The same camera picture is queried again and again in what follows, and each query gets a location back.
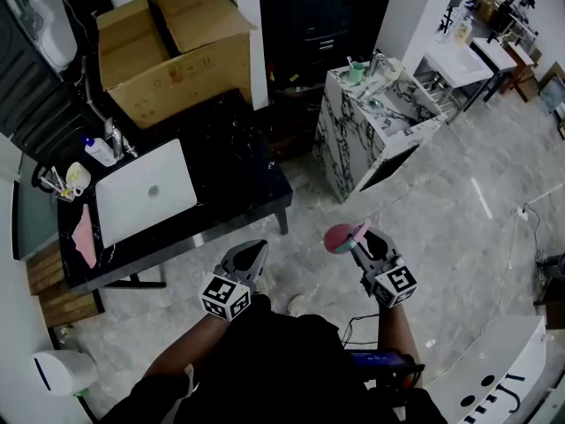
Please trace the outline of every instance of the metal rack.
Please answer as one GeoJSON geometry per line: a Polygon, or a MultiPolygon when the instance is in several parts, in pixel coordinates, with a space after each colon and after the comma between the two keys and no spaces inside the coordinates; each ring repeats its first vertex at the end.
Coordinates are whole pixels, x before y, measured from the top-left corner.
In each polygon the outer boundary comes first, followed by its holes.
{"type": "Polygon", "coordinates": [[[448,115],[447,124],[453,121],[463,109],[459,101],[453,96],[454,88],[438,72],[433,74],[431,80],[423,82],[422,87],[429,93],[432,100],[438,104],[441,111],[448,115]]]}

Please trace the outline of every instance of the pink disc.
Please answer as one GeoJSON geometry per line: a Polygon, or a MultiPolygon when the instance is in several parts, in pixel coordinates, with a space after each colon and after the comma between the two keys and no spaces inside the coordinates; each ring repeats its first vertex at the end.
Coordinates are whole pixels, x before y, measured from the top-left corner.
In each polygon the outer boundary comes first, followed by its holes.
{"type": "Polygon", "coordinates": [[[346,248],[355,229],[355,226],[346,223],[332,226],[324,235],[324,247],[333,254],[347,253],[349,249],[346,248]]]}

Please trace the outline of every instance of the white bin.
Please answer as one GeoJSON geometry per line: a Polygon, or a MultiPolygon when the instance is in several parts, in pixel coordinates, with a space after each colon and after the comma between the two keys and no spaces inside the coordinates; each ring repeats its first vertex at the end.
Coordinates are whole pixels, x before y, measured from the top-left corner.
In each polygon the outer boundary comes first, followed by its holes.
{"type": "Polygon", "coordinates": [[[50,394],[70,396],[81,392],[98,378],[94,360],[75,350],[48,350],[33,356],[38,380],[50,394]]]}

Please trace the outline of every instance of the towel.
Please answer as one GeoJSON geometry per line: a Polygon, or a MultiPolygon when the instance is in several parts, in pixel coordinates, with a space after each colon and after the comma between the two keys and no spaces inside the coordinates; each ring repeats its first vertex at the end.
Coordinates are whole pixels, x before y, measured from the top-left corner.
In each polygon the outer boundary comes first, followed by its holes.
{"type": "Polygon", "coordinates": [[[96,251],[94,250],[92,222],[90,221],[90,211],[87,204],[82,207],[82,217],[72,233],[72,239],[77,251],[85,258],[88,267],[94,267],[96,265],[96,251]]]}

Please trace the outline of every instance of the marble sink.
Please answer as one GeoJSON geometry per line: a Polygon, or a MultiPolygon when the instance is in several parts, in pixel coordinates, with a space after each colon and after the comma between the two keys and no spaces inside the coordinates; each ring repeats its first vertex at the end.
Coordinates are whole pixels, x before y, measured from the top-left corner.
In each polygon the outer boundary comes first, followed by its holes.
{"type": "Polygon", "coordinates": [[[358,84],[328,71],[313,154],[340,201],[384,180],[432,138],[445,114],[414,77],[375,74],[358,84]]]}

